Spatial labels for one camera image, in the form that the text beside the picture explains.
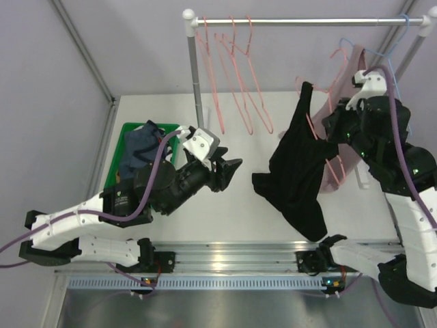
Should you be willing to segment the black tank top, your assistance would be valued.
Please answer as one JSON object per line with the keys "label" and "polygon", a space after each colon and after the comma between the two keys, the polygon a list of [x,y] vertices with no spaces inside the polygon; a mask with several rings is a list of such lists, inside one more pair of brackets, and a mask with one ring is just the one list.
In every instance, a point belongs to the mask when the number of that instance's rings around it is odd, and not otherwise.
{"label": "black tank top", "polygon": [[326,160],[339,154],[338,145],[313,136],[310,114],[313,86],[302,84],[289,128],[270,157],[268,173],[253,173],[256,194],[265,198],[306,239],[317,242],[327,235],[317,201]]}

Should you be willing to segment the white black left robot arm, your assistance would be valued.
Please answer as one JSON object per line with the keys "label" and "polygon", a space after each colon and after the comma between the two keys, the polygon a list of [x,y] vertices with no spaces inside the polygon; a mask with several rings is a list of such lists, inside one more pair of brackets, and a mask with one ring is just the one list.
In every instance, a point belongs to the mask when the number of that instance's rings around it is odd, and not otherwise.
{"label": "white black left robot arm", "polygon": [[146,237],[123,237],[126,228],[145,226],[153,212],[169,216],[199,190],[226,190],[242,159],[225,160],[220,147],[205,166],[193,155],[181,168],[161,159],[138,169],[87,201],[51,215],[29,211],[25,225],[30,236],[21,242],[19,257],[44,267],[76,261],[110,262],[125,273],[148,271],[159,261]]}

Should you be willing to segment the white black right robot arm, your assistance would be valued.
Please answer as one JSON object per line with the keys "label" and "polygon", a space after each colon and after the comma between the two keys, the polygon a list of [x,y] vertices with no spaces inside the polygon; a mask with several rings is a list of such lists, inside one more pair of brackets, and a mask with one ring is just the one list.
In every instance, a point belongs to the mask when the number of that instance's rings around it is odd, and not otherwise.
{"label": "white black right robot arm", "polygon": [[327,271],[350,267],[378,281],[394,301],[436,307],[436,160],[406,142],[410,110],[399,100],[342,98],[322,120],[328,140],[347,144],[368,165],[395,218],[403,247],[391,255],[342,235],[319,244]]}

